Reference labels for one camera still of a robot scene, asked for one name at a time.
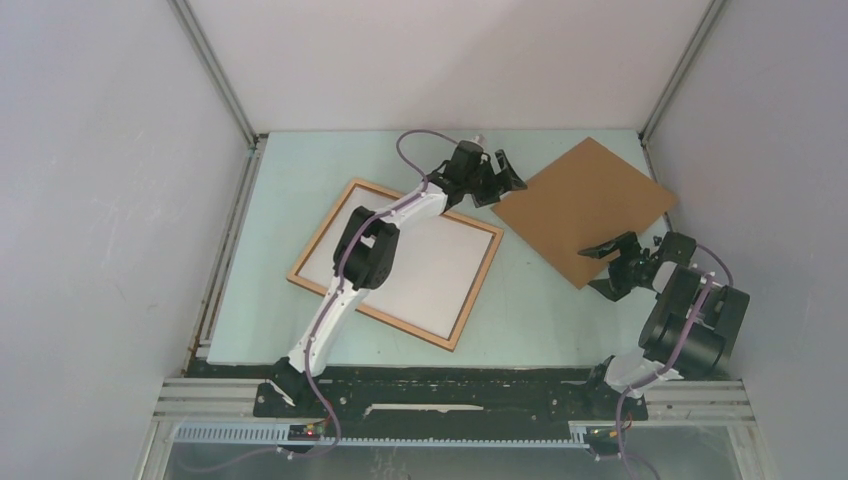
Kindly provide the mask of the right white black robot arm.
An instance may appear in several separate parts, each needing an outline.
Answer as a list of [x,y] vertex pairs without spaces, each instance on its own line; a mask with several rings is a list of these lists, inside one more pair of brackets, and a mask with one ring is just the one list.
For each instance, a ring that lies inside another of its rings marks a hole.
[[731,278],[719,281],[694,263],[701,247],[694,238],[669,232],[654,243],[644,248],[627,231],[579,252],[609,261],[607,278],[589,283],[604,298],[617,302],[641,288],[656,299],[637,349],[610,357],[600,367],[602,379],[583,388],[583,408],[593,417],[610,416],[620,407],[621,394],[639,398],[662,382],[700,380],[728,368],[749,294]]

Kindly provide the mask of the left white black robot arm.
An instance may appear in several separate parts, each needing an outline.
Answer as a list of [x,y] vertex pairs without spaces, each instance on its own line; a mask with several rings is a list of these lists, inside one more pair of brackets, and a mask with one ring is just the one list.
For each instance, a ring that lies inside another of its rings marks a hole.
[[440,216],[467,196],[480,208],[528,188],[502,149],[489,153],[476,139],[456,141],[451,157],[430,172],[409,160],[400,146],[396,151],[420,176],[419,184],[385,207],[353,210],[333,251],[330,284],[319,309],[295,346],[274,364],[269,383],[278,404],[292,416],[314,408],[321,396],[316,381],[343,320],[388,280],[403,227]]

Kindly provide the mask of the brown cardboard backing board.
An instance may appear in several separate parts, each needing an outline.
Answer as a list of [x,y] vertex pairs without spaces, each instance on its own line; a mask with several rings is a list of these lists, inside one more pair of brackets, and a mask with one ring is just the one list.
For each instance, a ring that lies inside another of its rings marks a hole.
[[607,266],[578,254],[633,231],[645,232],[677,196],[588,137],[509,193],[493,212],[575,288]]

